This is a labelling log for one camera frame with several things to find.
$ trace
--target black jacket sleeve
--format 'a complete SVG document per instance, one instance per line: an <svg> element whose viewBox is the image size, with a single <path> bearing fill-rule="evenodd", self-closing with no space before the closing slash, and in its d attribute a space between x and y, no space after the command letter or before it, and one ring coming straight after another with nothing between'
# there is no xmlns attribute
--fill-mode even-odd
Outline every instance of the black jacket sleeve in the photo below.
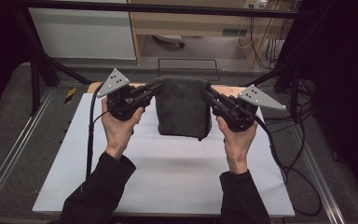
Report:
<svg viewBox="0 0 358 224"><path fill-rule="evenodd" d="M125 156L117 161L104 152L95 171L65 200L60 223L108 223L134 171Z"/></svg>
<svg viewBox="0 0 358 224"><path fill-rule="evenodd" d="M223 190L222 224L270 223L269 213L255 187L251 173L220 175Z"/></svg>

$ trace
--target white cabinet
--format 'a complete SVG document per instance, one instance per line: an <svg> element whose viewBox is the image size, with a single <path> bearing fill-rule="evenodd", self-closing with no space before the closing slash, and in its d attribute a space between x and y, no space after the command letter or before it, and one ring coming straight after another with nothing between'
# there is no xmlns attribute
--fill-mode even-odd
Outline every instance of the white cabinet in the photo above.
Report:
<svg viewBox="0 0 358 224"><path fill-rule="evenodd" d="M77 2L127 3L125 0ZM30 8L51 57L135 60L128 12Z"/></svg>

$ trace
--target white table surface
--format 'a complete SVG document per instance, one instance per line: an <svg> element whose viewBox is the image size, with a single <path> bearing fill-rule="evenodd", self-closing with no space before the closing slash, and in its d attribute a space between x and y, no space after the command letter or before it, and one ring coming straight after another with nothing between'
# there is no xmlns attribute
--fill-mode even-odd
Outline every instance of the white table surface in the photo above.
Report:
<svg viewBox="0 0 358 224"><path fill-rule="evenodd" d="M85 180L88 126L92 94L83 95L60 151L48 173L33 211L58 215L65 199ZM94 116L101 114L101 101ZM154 99L135 126L124 152L137 167L126 185L115 213L123 216L219 216L222 190L219 176L228 170L223 134L212 115L212 129L201 142L196 138L162 136ZM101 121L95 124L92 170L106 146ZM293 216L269 140L258 128L248 154L248 167L271 217Z"/></svg>

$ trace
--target human hand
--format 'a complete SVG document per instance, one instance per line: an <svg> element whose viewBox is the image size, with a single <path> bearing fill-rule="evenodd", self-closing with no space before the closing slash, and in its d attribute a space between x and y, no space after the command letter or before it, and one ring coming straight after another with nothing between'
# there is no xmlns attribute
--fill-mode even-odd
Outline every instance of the human hand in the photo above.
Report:
<svg viewBox="0 0 358 224"><path fill-rule="evenodd" d="M231 173L243 174L248 171L247 154L255 138L257 122L244 132L232 132L222 117L216 118L220 131L225 136L225 151Z"/></svg>
<svg viewBox="0 0 358 224"><path fill-rule="evenodd" d="M102 99L103 113L108 111L107 98ZM144 109L139 107L132 115L131 119L119 120L115 119L109 112L101 117L103 128L106 135L107 146L105 152L116 160L120 160L127 144L130 141L133 127L141 120Z"/></svg>

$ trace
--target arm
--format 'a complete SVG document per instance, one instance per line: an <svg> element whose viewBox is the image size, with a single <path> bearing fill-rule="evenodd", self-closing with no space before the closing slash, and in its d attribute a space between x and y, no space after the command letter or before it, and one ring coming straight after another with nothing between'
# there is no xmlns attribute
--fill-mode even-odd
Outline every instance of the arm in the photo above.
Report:
<svg viewBox="0 0 358 224"><path fill-rule="evenodd" d="M102 105L103 112L107 111L106 98L102 100ZM108 223L118 206L125 184L135 171L135 166L123 156L123 152L142 113L143 109L138 108L132 118L126 121L115 119L110 113L102 116L106 150L95 171L66 199L60 223Z"/></svg>
<svg viewBox="0 0 358 224"><path fill-rule="evenodd" d="M248 170L247 154L255 138L257 123L245 132L232 132L224 119L217 117L225 136L229 172L220 175L223 190L223 224L270 223L269 214Z"/></svg>

